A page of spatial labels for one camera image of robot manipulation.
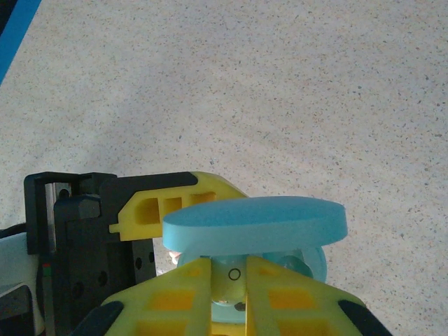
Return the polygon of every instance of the black aluminum profile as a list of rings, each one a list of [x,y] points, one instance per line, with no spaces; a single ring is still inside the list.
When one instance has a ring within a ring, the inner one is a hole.
[[[51,183],[70,189],[60,191],[50,214],[54,249],[46,189]],[[124,178],[46,172],[25,179],[27,248],[39,254],[37,294],[47,335],[68,335],[107,297],[156,276],[152,239],[120,241],[118,233],[109,232],[133,194],[195,184],[189,172]]]

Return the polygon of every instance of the blue stripe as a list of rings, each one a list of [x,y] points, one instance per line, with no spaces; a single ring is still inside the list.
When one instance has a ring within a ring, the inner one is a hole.
[[[0,35],[0,85],[40,3],[41,0],[18,0]]]

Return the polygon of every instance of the light blue foam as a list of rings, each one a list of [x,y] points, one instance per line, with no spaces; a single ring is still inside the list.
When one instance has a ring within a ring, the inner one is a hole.
[[[163,219],[163,244],[228,256],[320,247],[347,235],[341,204],[309,197],[252,197],[190,206]]]

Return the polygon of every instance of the yellow bracket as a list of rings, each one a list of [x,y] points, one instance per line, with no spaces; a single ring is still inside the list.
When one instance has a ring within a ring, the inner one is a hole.
[[[110,233],[120,233],[120,240],[140,240],[162,236],[162,219],[169,213],[191,205],[242,198],[246,195],[224,178],[203,172],[191,173],[197,184],[136,192],[118,213],[118,223]]]
[[[106,336],[361,336],[339,308],[357,297],[248,257],[246,325],[211,322],[211,261],[200,258],[112,295],[124,304]]]

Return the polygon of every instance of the speckled tile floor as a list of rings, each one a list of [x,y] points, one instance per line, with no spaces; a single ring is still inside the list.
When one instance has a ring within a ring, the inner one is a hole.
[[[47,170],[334,200],[350,233],[329,282],[394,335],[446,335],[447,18],[444,0],[43,0],[0,88],[1,225]]]

